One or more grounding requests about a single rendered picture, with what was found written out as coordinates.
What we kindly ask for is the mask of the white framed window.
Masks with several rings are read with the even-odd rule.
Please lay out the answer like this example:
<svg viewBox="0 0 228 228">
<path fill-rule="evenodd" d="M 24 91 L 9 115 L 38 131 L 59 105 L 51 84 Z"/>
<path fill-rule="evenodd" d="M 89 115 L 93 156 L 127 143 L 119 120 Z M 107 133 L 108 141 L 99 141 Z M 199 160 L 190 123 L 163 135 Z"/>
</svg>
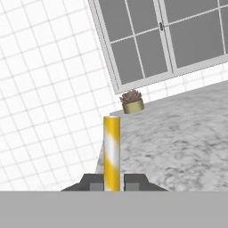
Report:
<svg viewBox="0 0 228 228">
<path fill-rule="evenodd" d="M 228 62 L 228 0 L 88 0 L 116 94 Z"/>
</svg>

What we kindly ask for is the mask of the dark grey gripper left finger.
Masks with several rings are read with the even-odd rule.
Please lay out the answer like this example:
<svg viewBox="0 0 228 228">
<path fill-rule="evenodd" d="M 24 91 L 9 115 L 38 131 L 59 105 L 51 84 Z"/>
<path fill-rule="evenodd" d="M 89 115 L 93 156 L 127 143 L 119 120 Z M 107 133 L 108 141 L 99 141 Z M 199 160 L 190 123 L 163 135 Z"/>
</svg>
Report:
<svg viewBox="0 0 228 228">
<path fill-rule="evenodd" d="M 75 183 L 64 191 L 104 191 L 103 174 L 84 174 L 79 183 Z"/>
</svg>

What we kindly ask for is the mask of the brown succulent in tan pot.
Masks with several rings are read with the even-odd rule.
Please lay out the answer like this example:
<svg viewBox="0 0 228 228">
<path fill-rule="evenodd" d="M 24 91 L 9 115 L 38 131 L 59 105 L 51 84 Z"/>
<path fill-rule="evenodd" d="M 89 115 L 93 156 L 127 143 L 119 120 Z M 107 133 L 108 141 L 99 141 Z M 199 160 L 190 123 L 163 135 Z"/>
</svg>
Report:
<svg viewBox="0 0 228 228">
<path fill-rule="evenodd" d="M 142 94 L 135 89 L 123 93 L 119 97 L 125 114 L 132 114 L 144 109 Z"/>
</svg>

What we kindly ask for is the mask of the yellow and white striped straw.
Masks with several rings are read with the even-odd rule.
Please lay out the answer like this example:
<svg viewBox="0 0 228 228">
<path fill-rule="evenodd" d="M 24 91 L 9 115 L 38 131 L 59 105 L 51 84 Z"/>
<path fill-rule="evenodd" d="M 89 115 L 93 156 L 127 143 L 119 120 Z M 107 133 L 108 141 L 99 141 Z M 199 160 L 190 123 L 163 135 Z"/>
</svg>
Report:
<svg viewBox="0 0 228 228">
<path fill-rule="evenodd" d="M 120 190 L 120 117 L 103 118 L 103 177 L 105 191 Z"/>
</svg>

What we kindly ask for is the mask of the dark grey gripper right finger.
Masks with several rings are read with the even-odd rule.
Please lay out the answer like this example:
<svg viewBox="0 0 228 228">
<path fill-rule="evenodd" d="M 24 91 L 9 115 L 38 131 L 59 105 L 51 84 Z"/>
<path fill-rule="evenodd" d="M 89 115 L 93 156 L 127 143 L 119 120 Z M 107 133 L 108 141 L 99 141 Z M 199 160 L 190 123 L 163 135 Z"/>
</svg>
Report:
<svg viewBox="0 0 228 228">
<path fill-rule="evenodd" d="M 166 191 L 150 183 L 146 174 L 124 174 L 124 191 Z"/>
</svg>

